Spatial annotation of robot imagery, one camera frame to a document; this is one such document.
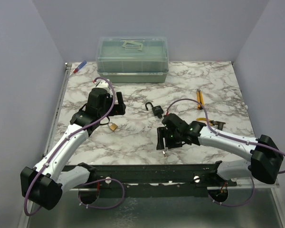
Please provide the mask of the small brass padlock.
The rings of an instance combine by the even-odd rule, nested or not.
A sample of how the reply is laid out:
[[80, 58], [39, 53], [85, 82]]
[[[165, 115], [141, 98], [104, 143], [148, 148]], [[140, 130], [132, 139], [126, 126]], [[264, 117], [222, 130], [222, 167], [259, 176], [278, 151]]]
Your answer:
[[118, 126], [115, 123], [109, 123], [108, 126], [109, 126], [109, 129], [113, 132], [118, 128]]

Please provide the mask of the black padlock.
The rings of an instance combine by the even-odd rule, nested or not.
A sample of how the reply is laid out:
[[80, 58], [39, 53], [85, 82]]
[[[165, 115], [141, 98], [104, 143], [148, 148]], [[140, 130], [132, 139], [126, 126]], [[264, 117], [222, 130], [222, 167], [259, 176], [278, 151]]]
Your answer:
[[154, 115], [155, 117], [158, 117], [159, 119], [162, 119], [163, 113], [164, 113], [162, 107], [161, 107], [160, 105], [154, 106], [151, 102], [146, 102], [146, 103], [145, 103], [145, 108], [146, 108], [147, 111], [149, 110], [149, 109], [148, 109], [148, 105], [151, 106], [153, 115]]

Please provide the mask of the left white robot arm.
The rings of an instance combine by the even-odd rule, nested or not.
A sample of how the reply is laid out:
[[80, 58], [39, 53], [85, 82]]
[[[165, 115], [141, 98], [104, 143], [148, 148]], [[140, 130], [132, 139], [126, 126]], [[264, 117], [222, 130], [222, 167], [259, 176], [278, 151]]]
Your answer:
[[63, 171], [67, 161], [78, 147], [110, 116], [124, 115], [126, 105], [121, 92], [112, 87], [95, 87], [85, 103], [71, 118], [64, 135], [52, 150], [33, 168], [25, 167], [20, 173], [21, 192], [24, 197], [24, 212], [27, 216], [28, 201], [40, 208], [53, 209], [63, 193], [76, 186], [90, 188], [98, 185], [101, 179], [96, 169], [80, 163], [70, 171]]

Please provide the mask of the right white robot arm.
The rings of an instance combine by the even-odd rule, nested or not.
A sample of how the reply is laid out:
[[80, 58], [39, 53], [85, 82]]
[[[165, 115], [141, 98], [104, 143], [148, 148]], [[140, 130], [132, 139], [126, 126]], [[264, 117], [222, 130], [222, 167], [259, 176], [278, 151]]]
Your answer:
[[157, 128], [157, 150], [180, 148], [183, 145], [198, 145], [217, 148], [240, 157], [239, 160], [219, 162], [209, 174], [209, 181], [220, 186], [232, 178], [253, 177], [265, 184], [274, 184], [280, 172], [283, 155], [267, 135], [259, 138], [239, 136], [220, 130], [212, 130], [205, 123], [190, 124], [176, 114], [169, 114]]

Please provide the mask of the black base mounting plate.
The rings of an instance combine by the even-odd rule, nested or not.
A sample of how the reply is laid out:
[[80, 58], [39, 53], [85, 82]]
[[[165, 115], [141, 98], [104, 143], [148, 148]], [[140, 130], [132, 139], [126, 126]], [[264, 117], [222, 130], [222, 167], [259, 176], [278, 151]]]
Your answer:
[[208, 187], [218, 190], [224, 184], [214, 164], [173, 165], [95, 165], [87, 184], [80, 189], [95, 190], [101, 198], [207, 197]]

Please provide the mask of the green transparent toolbox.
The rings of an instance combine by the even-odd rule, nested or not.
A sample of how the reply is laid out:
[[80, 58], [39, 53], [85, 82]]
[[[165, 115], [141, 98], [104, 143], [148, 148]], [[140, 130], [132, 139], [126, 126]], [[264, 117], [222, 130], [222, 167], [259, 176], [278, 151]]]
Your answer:
[[164, 83], [169, 72], [165, 37], [101, 37], [96, 55], [99, 76], [112, 83]]

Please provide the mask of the yellow utility knife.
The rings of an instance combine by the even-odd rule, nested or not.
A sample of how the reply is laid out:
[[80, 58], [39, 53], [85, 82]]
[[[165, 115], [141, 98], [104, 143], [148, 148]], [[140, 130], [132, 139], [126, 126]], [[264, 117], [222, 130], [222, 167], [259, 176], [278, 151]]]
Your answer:
[[197, 89], [197, 100], [199, 102], [198, 109], [202, 110], [204, 106], [204, 102], [203, 102], [202, 92], [200, 89]]

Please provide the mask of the blue red screwdriver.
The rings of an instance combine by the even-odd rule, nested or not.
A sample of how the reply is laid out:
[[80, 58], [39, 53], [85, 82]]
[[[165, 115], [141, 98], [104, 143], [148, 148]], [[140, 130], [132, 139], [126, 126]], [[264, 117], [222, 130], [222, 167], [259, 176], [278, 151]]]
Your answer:
[[87, 64], [86, 61], [83, 61], [82, 63], [80, 63], [74, 70], [73, 73], [77, 73], [80, 69], [82, 69], [85, 65]]

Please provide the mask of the aluminium rail left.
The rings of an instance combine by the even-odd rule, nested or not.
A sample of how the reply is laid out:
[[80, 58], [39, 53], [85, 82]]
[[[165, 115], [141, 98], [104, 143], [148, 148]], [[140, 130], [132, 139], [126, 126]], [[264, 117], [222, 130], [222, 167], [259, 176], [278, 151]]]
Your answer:
[[44, 152], [42, 154], [42, 157], [44, 157], [50, 151], [50, 147], [51, 147], [52, 142], [53, 142], [54, 137], [55, 137], [57, 123], [58, 123], [59, 115], [61, 112], [61, 106], [62, 106], [64, 95], [66, 92], [67, 81], [68, 81], [68, 78], [71, 74], [71, 68], [72, 68], [72, 63], [66, 63], [66, 69], [65, 69], [65, 74], [64, 74], [63, 81], [62, 81], [62, 86], [61, 86], [61, 89], [59, 92], [56, 109], [54, 111], [54, 117], [53, 117], [53, 120], [51, 123], [51, 128], [49, 131], [49, 135], [47, 138], [46, 146], [45, 146]]

